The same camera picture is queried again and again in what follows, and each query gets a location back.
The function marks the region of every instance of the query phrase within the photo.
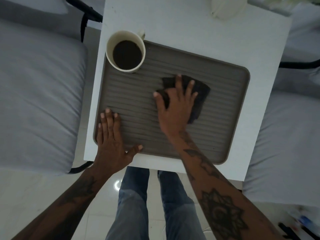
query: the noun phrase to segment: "table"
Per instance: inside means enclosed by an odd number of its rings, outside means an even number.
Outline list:
[[[94,125],[108,38],[118,30],[146,32],[145,40],[244,66],[250,82],[230,147],[218,165],[230,180],[244,181],[291,19],[248,5],[236,18],[210,15],[210,0],[106,0],[91,99],[84,160],[93,161],[98,146]],[[138,154],[131,166],[185,173],[180,160]]]

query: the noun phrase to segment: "coffee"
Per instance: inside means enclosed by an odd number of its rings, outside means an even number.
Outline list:
[[[113,60],[118,68],[131,70],[142,61],[142,52],[132,41],[124,40],[118,43],[113,50]]]

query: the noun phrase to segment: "pinky finger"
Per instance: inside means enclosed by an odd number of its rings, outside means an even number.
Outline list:
[[[102,145],[102,126],[101,123],[98,124],[98,135],[97,135],[97,143],[98,146]]]
[[[195,93],[192,94],[192,96],[191,96],[191,103],[192,103],[192,105],[193,105],[193,103],[195,102],[195,99],[196,99],[197,96],[198,96],[198,92],[195,92]]]

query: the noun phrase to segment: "finger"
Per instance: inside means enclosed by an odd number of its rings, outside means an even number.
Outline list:
[[[101,123],[98,124],[98,134],[97,134],[97,143],[98,146],[102,145],[103,138],[102,138],[102,126]]]
[[[157,104],[158,112],[159,113],[164,112],[166,110],[166,107],[165,107],[165,102],[163,101],[163,97],[161,96],[161,94],[158,92],[154,92],[153,96],[155,99],[155,103]]]
[[[108,124],[105,113],[101,113],[101,124],[102,124],[102,133],[103,133],[103,141],[108,139]]]
[[[142,150],[143,146],[142,145],[135,145],[134,147],[132,147],[126,154],[126,157],[132,161],[132,159],[134,158],[134,156],[139,153]]]
[[[106,121],[108,124],[108,139],[114,140],[113,137],[113,115],[111,109],[106,109]]]
[[[195,81],[194,80],[191,80],[186,88],[186,101],[189,101],[190,100],[190,97],[191,97],[191,93],[192,93],[192,88],[193,88],[193,85],[195,84]]]
[[[183,99],[182,77],[180,74],[176,75],[176,89],[179,100]]]
[[[178,94],[176,88],[168,88],[165,90],[169,96],[170,104],[178,100]]]
[[[122,142],[122,136],[120,132],[121,118],[118,113],[114,114],[113,134],[115,141]]]
[[[198,96],[198,92],[195,92],[192,96],[191,96],[191,105],[193,106],[196,97]]]

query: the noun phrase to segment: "forearm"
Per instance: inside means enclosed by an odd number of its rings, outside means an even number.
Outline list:
[[[78,180],[12,240],[71,239],[83,214],[104,184],[93,169]]]
[[[186,132],[169,138],[218,240],[281,239],[273,224],[200,152]]]

